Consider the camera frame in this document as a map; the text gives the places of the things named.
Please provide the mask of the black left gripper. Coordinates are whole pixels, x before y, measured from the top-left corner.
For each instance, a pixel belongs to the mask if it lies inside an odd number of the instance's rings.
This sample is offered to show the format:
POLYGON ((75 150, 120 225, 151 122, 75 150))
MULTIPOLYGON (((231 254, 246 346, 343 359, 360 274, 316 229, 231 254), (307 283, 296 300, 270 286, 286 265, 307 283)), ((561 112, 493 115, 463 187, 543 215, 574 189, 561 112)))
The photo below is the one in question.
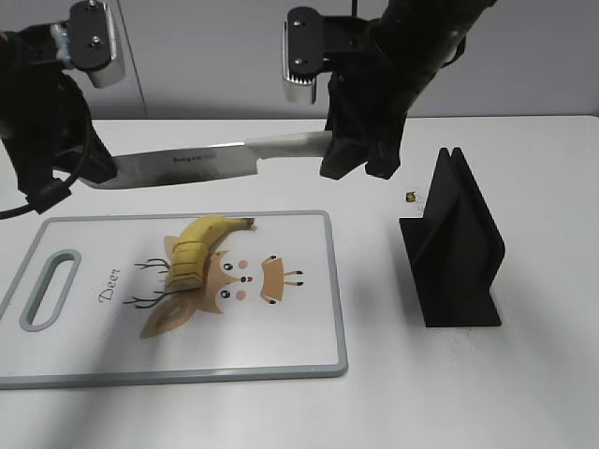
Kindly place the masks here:
POLYGON ((116 177, 77 83, 47 28, 1 33, 1 140, 28 206, 55 206, 78 179, 116 177), (54 170, 68 173, 65 180, 54 170))

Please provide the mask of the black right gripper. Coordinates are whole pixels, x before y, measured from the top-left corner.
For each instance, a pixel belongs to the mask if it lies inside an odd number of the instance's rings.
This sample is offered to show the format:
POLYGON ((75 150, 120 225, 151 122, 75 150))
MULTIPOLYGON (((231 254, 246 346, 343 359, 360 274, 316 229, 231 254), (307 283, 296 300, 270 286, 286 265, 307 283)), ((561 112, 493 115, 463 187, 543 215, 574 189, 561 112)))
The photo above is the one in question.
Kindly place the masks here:
POLYGON ((421 90, 420 43, 417 18, 324 19, 331 142, 321 177, 341 179, 367 160, 368 175, 389 180, 400 167, 407 112, 421 90))

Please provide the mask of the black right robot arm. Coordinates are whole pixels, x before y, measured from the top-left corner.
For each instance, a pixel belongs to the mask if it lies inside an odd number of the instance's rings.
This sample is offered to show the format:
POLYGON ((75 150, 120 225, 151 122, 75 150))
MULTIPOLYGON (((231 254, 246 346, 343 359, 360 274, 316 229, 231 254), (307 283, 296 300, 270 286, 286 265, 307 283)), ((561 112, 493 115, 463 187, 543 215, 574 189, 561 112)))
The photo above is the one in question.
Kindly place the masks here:
POLYGON ((391 1, 358 37, 356 56, 332 66, 320 175, 359 166, 388 180, 401 164, 409 109, 437 73, 465 51, 467 33, 491 1, 391 1))

